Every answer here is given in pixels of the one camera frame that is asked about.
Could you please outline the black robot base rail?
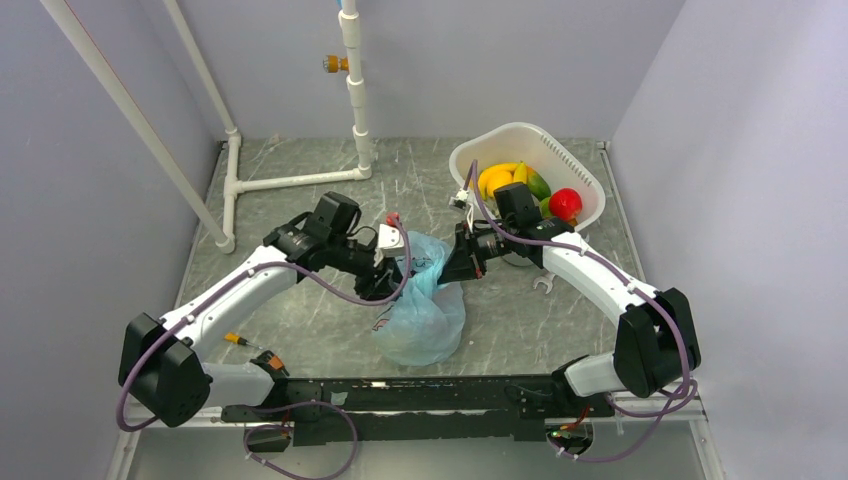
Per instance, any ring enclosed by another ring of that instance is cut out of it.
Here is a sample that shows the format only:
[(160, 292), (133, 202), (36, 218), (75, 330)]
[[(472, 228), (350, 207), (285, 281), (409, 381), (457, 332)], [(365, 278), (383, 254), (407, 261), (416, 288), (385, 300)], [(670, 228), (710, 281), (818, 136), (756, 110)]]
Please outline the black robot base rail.
[(345, 441), (509, 437), (541, 441), (550, 427), (613, 414), (601, 394), (574, 394), (560, 371), (447, 377), (287, 380), (256, 406), (224, 407), (225, 423), (284, 421), (296, 446)]

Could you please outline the light blue plastic bag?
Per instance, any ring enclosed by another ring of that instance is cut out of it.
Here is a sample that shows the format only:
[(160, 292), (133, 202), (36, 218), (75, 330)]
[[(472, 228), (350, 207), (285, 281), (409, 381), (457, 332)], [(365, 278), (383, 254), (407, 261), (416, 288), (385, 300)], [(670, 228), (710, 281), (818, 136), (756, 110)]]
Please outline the light blue plastic bag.
[(422, 367), (443, 362), (457, 350), (466, 310), (459, 283), (438, 283), (451, 247), (418, 232), (408, 237), (412, 277), (399, 298), (378, 315), (371, 337), (388, 360)]

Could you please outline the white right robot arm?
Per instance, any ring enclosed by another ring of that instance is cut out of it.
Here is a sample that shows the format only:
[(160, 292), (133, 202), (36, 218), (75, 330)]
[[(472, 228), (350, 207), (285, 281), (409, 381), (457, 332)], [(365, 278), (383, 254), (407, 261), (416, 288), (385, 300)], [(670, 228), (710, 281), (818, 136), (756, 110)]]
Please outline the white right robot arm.
[(686, 296), (639, 281), (597, 253), (568, 223), (543, 217), (526, 185), (501, 187), (495, 200), (500, 219), (486, 216), (482, 226), (468, 221), (456, 226), (440, 283), (480, 279), (489, 260), (514, 253), (574, 286), (616, 328), (612, 351), (560, 368), (561, 381), (550, 391), (555, 409), (574, 415), (590, 396), (627, 391), (645, 398), (675, 381), (687, 394), (700, 353)]

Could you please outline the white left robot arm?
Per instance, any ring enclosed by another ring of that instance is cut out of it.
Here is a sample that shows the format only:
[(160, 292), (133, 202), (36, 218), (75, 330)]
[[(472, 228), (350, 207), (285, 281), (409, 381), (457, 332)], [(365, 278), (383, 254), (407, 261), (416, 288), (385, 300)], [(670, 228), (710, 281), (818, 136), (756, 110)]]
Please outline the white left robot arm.
[(288, 375), (271, 352), (243, 365), (207, 360), (216, 343), (276, 295), (310, 279), (352, 304), (396, 300), (411, 276), (408, 233), (391, 212), (366, 244), (355, 239), (354, 200), (323, 194), (315, 208), (267, 234), (213, 287), (160, 318), (142, 313), (127, 326), (119, 366), (116, 423), (125, 432), (156, 421), (177, 427), (208, 407), (249, 407), (272, 420), (287, 406)]

